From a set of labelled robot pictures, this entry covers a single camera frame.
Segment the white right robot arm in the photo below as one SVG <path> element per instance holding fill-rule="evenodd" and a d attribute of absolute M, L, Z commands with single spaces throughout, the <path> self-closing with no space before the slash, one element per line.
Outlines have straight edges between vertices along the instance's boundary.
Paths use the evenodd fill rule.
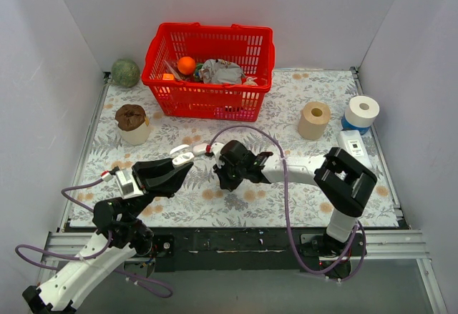
<path fill-rule="evenodd" d="M 375 174 L 340 147 L 324 156 L 283 159 L 273 152 L 254 154 L 241 142 L 215 142 L 206 152 L 216 161 L 220 188 L 233 191 L 242 181 L 273 184 L 286 181 L 317 186 L 333 205 L 323 244 L 332 255 L 350 245 L 350 235 L 377 183 Z"/>

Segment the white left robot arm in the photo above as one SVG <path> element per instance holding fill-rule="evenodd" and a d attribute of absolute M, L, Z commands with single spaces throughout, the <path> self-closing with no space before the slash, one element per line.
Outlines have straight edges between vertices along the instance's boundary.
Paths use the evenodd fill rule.
<path fill-rule="evenodd" d="M 41 285 L 30 285 L 22 297 L 33 313 L 75 313 L 84 299 L 131 257 L 153 254 L 154 233 L 139 218 L 156 198 L 171 198 L 182 187 L 192 162 L 171 158 L 136 162 L 126 170 L 105 170 L 99 182 L 115 180 L 120 196 L 90 208 L 96 227 L 91 238 L 67 264 Z"/>

